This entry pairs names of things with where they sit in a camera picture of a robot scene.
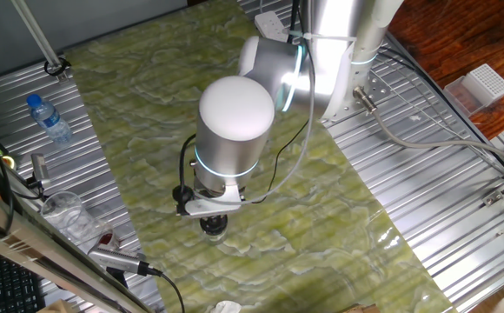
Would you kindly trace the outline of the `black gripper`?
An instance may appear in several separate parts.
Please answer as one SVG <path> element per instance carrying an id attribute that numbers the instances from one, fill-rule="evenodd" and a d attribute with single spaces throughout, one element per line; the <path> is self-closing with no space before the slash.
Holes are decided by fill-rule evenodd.
<path id="1" fill-rule="evenodd" d="M 207 216 L 200 219 L 200 226 L 203 230 L 224 230 L 228 226 L 228 216 Z"/>

